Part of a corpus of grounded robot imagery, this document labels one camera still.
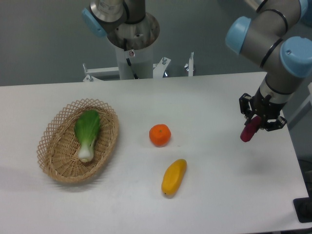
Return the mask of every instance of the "toy vegetable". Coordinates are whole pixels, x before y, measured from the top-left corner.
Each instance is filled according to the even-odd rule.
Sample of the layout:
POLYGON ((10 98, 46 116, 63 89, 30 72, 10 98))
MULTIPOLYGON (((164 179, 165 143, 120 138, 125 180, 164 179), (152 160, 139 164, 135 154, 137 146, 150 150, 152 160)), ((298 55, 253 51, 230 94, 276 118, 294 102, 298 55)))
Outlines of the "toy vegetable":
POLYGON ((90 162, 94 156, 94 142, 100 130, 100 118, 96 110, 87 110, 79 117, 75 127, 75 135, 80 143, 78 158, 82 162, 90 162))

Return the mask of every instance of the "black cable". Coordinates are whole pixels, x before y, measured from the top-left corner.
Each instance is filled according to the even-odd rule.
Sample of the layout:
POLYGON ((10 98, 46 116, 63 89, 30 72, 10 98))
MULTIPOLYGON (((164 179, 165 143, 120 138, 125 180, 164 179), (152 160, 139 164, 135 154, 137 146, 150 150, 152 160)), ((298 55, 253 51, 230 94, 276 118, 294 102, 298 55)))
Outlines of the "black cable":
MULTIPOLYGON (((126 38, 123 39, 123 51, 127 51, 127 39, 126 39, 126 38)), ((138 76, 137 76, 137 74, 136 74, 136 72, 135 72, 135 71, 133 70, 133 68, 132 68, 132 64, 131 64, 131 62, 130 62, 130 59, 127 58, 126 60, 127 60, 128 66, 130 67, 130 69, 131 69, 131 71, 132 71, 132 74, 133 74, 134 78, 135 78, 135 79, 139 79, 138 76)))

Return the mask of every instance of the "red object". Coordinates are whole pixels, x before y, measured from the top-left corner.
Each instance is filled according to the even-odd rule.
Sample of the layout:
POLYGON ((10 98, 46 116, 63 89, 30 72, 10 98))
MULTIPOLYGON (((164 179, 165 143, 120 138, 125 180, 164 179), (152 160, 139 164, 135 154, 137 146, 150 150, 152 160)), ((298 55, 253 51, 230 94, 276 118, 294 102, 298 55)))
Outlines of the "red object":
POLYGON ((252 121, 247 124, 242 131, 240 138, 244 142, 250 141, 254 134, 258 131, 261 124, 261 118, 259 116, 256 116, 252 119, 252 121))

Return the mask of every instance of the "wicker basket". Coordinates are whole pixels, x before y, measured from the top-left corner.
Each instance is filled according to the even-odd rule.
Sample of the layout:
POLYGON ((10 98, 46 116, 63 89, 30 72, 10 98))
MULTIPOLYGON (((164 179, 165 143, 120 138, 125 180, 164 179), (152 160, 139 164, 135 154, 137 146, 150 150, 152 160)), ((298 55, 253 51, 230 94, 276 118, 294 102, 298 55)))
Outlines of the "wicker basket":
POLYGON ((107 162, 115 147, 118 129, 118 117, 107 103, 93 99, 72 102, 49 123, 39 142, 38 163, 54 180, 66 183, 84 181, 107 162), (91 109, 99 113, 101 129, 94 145, 94 158, 83 163, 77 156, 80 144, 74 125, 85 110, 91 109))

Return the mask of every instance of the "toy orange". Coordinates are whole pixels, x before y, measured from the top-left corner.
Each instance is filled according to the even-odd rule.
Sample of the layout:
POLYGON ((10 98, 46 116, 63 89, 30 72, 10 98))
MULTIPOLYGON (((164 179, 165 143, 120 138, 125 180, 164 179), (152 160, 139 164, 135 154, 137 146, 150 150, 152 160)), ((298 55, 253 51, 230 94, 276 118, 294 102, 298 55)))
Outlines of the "toy orange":
POLYGON ((150 129, 150 139, 155 146, 165 146, 170 140, 170 137, 171 132, 165 124, 157 124, 150 129))

